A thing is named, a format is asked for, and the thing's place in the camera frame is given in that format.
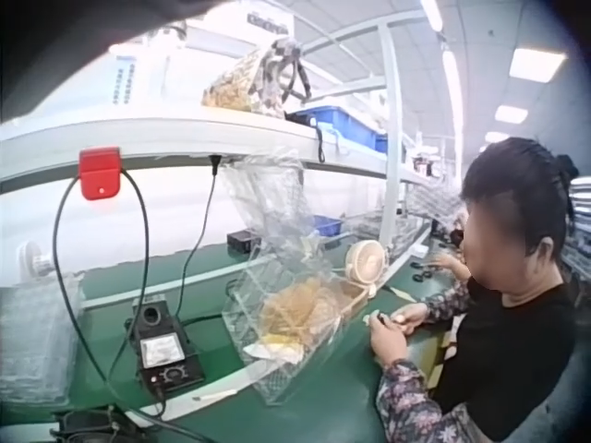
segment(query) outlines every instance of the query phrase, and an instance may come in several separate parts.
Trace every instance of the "floral sleeve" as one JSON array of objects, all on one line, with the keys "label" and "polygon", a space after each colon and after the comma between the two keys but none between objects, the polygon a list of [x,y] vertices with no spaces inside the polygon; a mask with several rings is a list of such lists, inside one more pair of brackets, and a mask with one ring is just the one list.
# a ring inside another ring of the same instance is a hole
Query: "floral sleeve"
[{"label": "floral sleeve", "polygon": [[463,314],[468,308],[469,300],[467,281],[459,281],[448,291],[437,293],[425,300],[425,304],[428,306],[428,315],[425,321],[435,323]]},{"label": "floral sleeve", "polygon": [[465,404],[443,415],[425,389],[416,366],[399,360],[383,375],[376,399],[390,443],[482,443],[487,440],[468,415]]}]

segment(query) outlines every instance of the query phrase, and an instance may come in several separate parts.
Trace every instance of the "ceiling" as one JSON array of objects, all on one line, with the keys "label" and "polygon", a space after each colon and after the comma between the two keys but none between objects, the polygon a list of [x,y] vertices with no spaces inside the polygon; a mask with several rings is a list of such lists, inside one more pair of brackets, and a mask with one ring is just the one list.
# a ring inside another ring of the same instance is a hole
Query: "ceiling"
[{"label": "ceiling", "polygon": [[[281,0],[328,32],[395,12],[420,9],[419,0]],[[537,138],[567,153],[591,174],[591,78],[568,32],[539,2],[531,0],[438,0],[444,34],[455,53],[464,95],[464,164],[498,131]],[[303,43],[321,35],[300,20]],[[425,137],[452,136],[452,108],[435,32],[425,20],[392,28],[403,91],[404,116],[416,120]],[[377,32],[343,42],[373,74],[383,74]],[[516,47],[565,52],[568,60],[547,84],[509,77]],[[333,45],[306,59],[341,81],[366,78],[366,69]],[[520,125],[495,121],[502,105],[525,108]],[[414,130],[404,125],[405,130]]]}]

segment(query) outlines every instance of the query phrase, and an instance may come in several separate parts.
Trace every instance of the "green work surface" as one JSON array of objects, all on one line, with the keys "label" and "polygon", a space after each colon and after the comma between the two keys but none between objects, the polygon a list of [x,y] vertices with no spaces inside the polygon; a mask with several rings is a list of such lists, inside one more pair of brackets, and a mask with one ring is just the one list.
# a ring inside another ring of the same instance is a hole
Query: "green work surface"
[{"label": "green work surface", "polygon": [[[344,264],[344,253],[352,239],[344,239],[327,256],[336,268]],[[187,253],[151,259],[150,285],[180,278]],[[195,255],[189,275],[197,275],[245,261],[232,257],[225,245],[204,247]],[[83,280],[88,298],[136,290],[141,277],[142,263],[125,263],[110,269],[89,271]],[[415,273],[406,263],[389,281],[389,286],[422,298],[441,290],[445,279],[434,278],[417,283]],[[190,285],[186,289],[181,318],[201,317],[221,311],[226,301],[225,286],[238,274],[232,273]],[[168,293],[171,311],[178,300],[178,289]],[[374,309],[392,312],[407,303],[387,291],[380,291],[365,313]],[[94,308],[85,313],[81,324],[100,365],[106,370],[123,334],[123,323],[131,315],[131,302]],[[330,358],[309,365],[296,380],[297,389],[280,406],[266,406],[259,394],[248,388],[237,395],[210,407],[187,415],[176,423],[194,429],[221,442],[282,441],[283,443],[310,440],[339,443],[382,442],[383,431],[373,402],[380,380],[380,369],[373,361],[368,346],[368,330],[361,316],[354,318],[345,330]],[[206,383],[211,383],[244,367],[223,322],[213,319],[187,326],[187,334],[199,349]],[[420,330],[410,341],[411,358],[427,374],[438,358],[440,330]],[[154,403],[135,379],[136,357],[127,348],[115,370],[114,386],[130,404],[141,407]],[[113,399],[80,350],[66,409],[92,407],[112,402]],[[50,411],[55,408],[31,408],[7,405],[3,425],[52,422]],[[161,441],[185,441],[182,437],[159,433]]]}]

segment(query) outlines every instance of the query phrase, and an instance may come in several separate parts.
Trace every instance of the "blue plastic bin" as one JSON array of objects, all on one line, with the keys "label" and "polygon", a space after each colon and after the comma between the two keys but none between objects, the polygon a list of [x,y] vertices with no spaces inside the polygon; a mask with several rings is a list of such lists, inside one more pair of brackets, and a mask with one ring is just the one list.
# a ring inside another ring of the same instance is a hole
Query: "blue plastic bin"
[{"label": "blue plastic bin", "polygon": [[337,106],[320,106],[318,108],[298,111],[296,115],[310,115],[317,122],[332,125],[341,135],[355,143],[366,146],[372,150],[376,146],[376,132],[349,115],[345,110]]},{"label": "blue plastic bin", "polygon": [[376,151],[382,154],[388,153],[388,136],[376,136]]},{"label": "blue plastic bin", "polygon": [[342,220],[324,217],[323,215],[314,216],[314,228],[316,228],[323,237],[336,237],[337,235],[340,235],[342,227]]}]

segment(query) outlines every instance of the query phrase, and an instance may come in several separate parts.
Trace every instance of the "black shirt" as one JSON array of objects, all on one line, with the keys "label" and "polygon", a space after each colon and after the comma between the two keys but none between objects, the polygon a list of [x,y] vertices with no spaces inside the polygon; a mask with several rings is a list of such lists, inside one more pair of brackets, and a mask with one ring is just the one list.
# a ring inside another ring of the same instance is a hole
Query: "black shirt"
[{"label": "black shirt", "polygon": [[558,383],[573,352],[574,308],[564,284],[511,308],[474,279],[467,287],[472,303],[457,354],[443,366],[433,400],[443,413],[466,403],[484,435],[502,441]]}]

